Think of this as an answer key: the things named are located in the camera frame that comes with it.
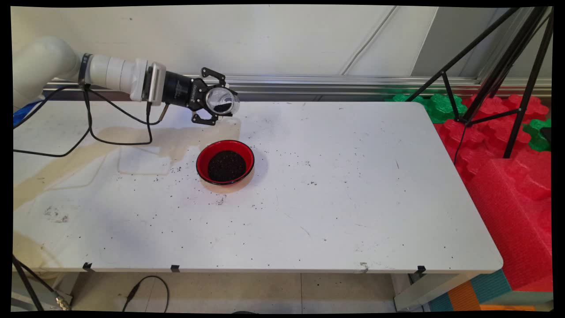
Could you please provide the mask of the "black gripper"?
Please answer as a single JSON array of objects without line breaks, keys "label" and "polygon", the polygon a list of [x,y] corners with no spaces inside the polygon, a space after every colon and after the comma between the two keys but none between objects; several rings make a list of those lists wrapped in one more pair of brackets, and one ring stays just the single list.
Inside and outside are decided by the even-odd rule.
[{"label": "black gripper", "polygon": [[[226,77],[219,72],[202,67],[200,70],[202,78],[212,77],[218,80],[217,87],[226,87]],[[205,119],[196,112],[207,107],[206,93],[210,90],[208,85],[201,78],[190,78],[176,74],[171,71],[166,72],[162,101],[192,110],[192,123],[199,125],[216,125],[219,117],[212,115]]]}]

